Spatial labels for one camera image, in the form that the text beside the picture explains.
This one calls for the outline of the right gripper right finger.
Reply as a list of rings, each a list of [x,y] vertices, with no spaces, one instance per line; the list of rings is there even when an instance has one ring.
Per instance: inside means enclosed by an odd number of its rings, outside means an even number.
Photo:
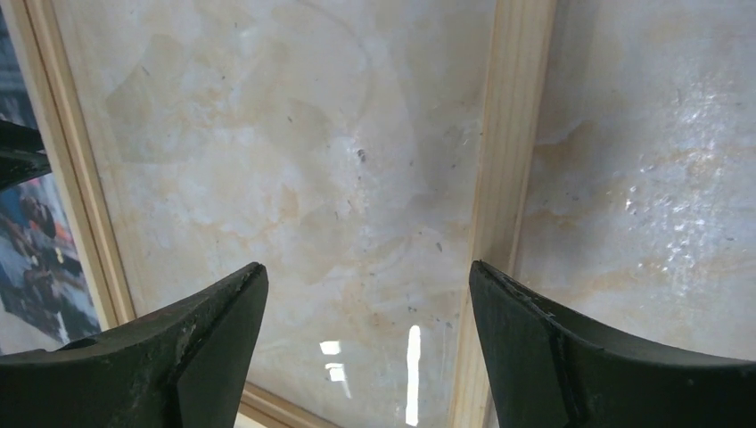
[[[469,275],[502,427],[752,427],[755,365],[623,332],[490,264]]]

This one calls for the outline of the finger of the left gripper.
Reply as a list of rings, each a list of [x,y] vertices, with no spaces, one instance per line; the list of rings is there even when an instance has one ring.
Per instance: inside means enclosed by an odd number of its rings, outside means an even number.
[[[1,191],[52,172],[41,134],[1,121]]]

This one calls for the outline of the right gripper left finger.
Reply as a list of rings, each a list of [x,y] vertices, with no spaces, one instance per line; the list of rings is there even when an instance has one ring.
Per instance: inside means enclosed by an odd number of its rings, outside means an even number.
[[[4,427],[231,427],[259,337],[266,268],[58,350],[1,359]]]

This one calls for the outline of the printed photo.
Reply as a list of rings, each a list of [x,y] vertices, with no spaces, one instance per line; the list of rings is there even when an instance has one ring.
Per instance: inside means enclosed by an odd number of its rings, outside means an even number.
[[[1,121],[39,131],[1,25]],[[53,173],[1,191],[1,352],[55,350],[101,331]]]

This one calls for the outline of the wooden picture frame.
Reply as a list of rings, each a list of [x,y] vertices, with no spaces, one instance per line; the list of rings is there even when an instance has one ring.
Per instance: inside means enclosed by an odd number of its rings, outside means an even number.
[[[141,314],[131,298],[54,2],[4,1],[1,9],[52,157],[64,209],[84,256],[96,313],[110,328]],[[491,2],[495,10],[483,87],[468,258],[470,264],[482,259],[508,272],[516,258],[556,4]],[[491,390],[472,312],[466,283],[444,427],[490,424]],[[258,387],[248,374],[239,409],[245,420],[266,427],[339,426]]]

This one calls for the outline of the transparent plastic sheet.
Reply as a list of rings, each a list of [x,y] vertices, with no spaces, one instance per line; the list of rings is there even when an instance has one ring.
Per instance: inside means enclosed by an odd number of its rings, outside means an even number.
[[[444,427],[491,1],[56,1],[131,298],[257,261],[248,379]]]

